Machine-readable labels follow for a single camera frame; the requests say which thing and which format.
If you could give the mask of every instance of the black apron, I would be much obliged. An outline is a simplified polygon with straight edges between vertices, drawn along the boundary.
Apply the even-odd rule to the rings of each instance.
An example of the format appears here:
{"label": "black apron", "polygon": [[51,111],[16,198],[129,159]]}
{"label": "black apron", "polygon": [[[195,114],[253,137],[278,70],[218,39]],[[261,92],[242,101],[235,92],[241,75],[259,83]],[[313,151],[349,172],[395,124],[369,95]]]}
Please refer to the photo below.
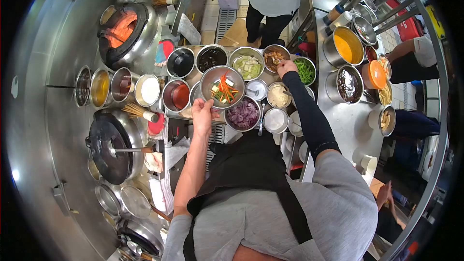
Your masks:
{"label": "black apron", "polygon": [[217,154],[210,163],[210,177],[203,183],[196,197],[187,204],[192,225],[184,241],[186,261],[196,261],[194,249],[195,218],[205,200],[214,192],[228,188],[265,189],[277,193],[299,244],[312,239],[303,208],[286,178],[285,162],[275,145],[272,134],[257,130],[245,132],[234,144]]}
{"label": "black apron", "polygon": [[432,80],[438,79],[437,65],[431,67],[422,67],[416,59],[414,52],[409,52],[402,57],[394,60],[391,65],[392,84],[409,83],[414,80]]}

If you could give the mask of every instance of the orange lid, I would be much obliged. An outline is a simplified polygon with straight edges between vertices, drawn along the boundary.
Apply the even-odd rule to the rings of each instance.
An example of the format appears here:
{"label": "orange lid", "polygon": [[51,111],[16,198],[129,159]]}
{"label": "orange lid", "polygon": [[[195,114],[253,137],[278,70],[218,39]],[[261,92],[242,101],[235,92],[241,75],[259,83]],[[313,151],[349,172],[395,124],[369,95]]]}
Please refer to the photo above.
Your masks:
{"label": "orange lid", "polygon": [[377,90],[383,89],[385,87],[385,69],[379,61],[374,60],[369,63],[369,80]]}

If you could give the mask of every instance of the hand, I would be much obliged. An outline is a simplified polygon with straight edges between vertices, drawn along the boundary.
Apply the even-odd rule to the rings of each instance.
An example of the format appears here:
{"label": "hand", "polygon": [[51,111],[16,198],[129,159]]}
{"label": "hand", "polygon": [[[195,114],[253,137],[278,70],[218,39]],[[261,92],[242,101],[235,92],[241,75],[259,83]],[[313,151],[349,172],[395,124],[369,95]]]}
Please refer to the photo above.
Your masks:
{"label": "hand", "polygon": [[277,66],[277,73],[281,79],[283,78],[283,75],[290,71],[298,72],[297,65],[293,61],[282,60]]}
{"label": "hand", "polygon": [[212,111],[213,99],[207,102],[203,99],[195,99],[192,106],[192,118],[194,119],[194,135],[200,137],[209,137],[211,134],[211,121],[219,118],[219,113]]}
{"label": "hand", "polygon": [[392,195],[392,181],[389,181],[387,184],[383,185],[380,188],[379,194],[377,195],[377,207],[379,208],[379,210],[391,195]]}

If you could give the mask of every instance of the black sleeve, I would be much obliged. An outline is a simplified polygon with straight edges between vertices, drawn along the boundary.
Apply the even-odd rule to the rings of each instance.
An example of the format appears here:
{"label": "black sleeve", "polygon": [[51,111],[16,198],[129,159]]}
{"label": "black sleeve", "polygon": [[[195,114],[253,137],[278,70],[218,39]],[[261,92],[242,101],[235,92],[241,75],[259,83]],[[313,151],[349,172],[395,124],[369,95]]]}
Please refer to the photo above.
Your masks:
{"label": "black sleeve", "polygon": [[298,106],[303,136],[316,163],[317,155],[325,149],[340,151],[330,124],[301,83],[298,73],[287,72],[282,79],[287,85]]}

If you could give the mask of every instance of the cardboard box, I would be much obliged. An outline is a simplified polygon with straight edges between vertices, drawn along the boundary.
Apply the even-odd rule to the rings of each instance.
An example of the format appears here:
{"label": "cardboard box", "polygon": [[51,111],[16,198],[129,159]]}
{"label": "cardboard box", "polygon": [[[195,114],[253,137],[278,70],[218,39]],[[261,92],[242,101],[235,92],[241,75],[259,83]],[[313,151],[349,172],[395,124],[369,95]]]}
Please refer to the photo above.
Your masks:
{"label": "cardboard box", "polygon": [[247,42],[247,25],[244,18],[237,18],[218,44],[225,47],[252,47],[258,48],[261,38],[254,43]]}

